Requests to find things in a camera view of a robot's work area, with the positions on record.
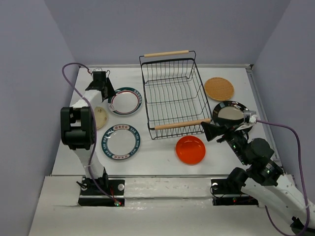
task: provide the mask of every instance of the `orange plastic bowl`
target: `orange plastic bowl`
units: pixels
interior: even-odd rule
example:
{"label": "orange plastic bowl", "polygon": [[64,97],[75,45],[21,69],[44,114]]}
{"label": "orange plastic bowl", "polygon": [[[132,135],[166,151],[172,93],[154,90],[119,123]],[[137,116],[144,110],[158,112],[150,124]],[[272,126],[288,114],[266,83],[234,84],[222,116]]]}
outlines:
{"label": "orange plastic bowl", "polygon": [[189,165],[196,165],[206,155],[203,142],[195,136],[184,136],[176,144],[178,158]]}

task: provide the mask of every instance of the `screw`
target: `screw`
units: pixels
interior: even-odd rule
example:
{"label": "screw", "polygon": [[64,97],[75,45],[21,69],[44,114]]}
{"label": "screw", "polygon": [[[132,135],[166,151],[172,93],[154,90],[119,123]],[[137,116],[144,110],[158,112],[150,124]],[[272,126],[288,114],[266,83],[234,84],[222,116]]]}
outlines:
{"label": "screw", "polygon": [[213,188],[213,190],[218,190],[218,188],[219,188],[218,183],[213,183],[212,188]]}
{"label": "screw", "polygon": [[120,184],[118,184],[117,188],[119,191],[123,191],[125,189],[125,186],[122,183],[120,183]]}

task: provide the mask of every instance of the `gray wall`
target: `gray wall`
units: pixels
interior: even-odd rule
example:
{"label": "gray wall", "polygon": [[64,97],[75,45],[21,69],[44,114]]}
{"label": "gray wall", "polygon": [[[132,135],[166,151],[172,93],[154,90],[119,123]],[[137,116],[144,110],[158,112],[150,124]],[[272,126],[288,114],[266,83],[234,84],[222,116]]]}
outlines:
{"label": "gray wall", "polygon": [[[303,170],[312,201],[315,201],[314,9],[314,0],[292,0],[254,66],[269,121],[290,125],[300,136]],[[285,169],[299,182],[293,134],[282,128],[272,128],[272,132]]]}
{"label": "gray wall", "polygon": [[[0,1],[0,235],[26,236],[60,140],[73,57],[43,0]],[[75,81],[77,68],[68,71]]]}
{"label": "gray wall", "polygon": [[196,50],[198,63],[254,63],[289,0],[45,0],[77,61],[139,63]]}

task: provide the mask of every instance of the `round wicker coaster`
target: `round wicker coaster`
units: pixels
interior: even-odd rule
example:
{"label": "round wicker coaster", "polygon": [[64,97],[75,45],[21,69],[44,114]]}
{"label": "round wicker coaster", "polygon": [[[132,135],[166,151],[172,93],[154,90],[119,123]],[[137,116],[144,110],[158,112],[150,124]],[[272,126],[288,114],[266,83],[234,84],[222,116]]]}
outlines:
{"label": "round wicker coaster", "polygon": [[234,87],[229,80],[213,77],[205,83],[206,94],[217,101],[230,100],[234,94]]}

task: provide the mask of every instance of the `plate with red text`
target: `plate with red text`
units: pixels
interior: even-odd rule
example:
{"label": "plate with red text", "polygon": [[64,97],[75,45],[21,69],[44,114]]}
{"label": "plate with red text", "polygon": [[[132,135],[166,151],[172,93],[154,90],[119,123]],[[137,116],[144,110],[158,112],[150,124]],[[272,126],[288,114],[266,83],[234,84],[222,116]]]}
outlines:
{"label": "plate with red text", "polygon": [[117,124],[108,129],[101,141],[106,156],[114,160],[125,160],[139,150],[140,134],[128,124]]}
{"label": "plate with red text", "polygon": [[116,95],[108,99],[108,108],[119,116],[129,116],[139,110],[142,96],[138,90],[123,87],[115,90]]}

